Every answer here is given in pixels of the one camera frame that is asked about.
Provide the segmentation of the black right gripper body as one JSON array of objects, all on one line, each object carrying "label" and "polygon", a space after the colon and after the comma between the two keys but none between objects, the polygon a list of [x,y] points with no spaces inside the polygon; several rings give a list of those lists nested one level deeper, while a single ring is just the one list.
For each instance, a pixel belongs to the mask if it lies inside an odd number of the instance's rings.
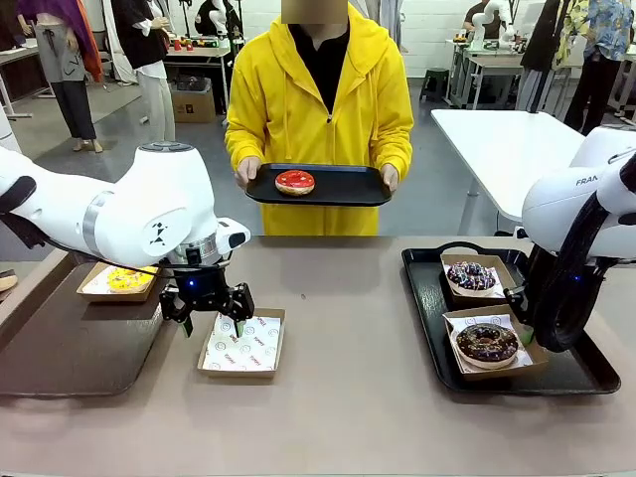
[{"label": "black right gripper body", "polygon": [[602,285],[602,260],[595,258],[570,276],[567,305],[576,319],[588,319]]}]

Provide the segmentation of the person's right hand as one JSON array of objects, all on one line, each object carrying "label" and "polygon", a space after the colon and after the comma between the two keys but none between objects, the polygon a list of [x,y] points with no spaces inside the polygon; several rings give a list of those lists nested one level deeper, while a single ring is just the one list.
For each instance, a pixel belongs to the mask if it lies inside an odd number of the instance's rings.
[{"label": "person's right hand", "polygon": [[261,161],[257,156],[245,157],[240,161],[235,171],[235,179],[242,189],[245,190],[249,182],[256,178],[260,166]]}]

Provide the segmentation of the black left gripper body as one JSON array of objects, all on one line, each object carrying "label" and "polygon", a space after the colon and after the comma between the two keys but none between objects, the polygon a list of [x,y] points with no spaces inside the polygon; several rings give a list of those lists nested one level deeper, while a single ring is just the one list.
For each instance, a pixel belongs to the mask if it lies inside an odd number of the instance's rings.
[{"label": "black left gripper body", "polygon": [[220,311],[222,295],[230,288],[223,267],[176,268],[173,274],[180,298],[194,311]]}]

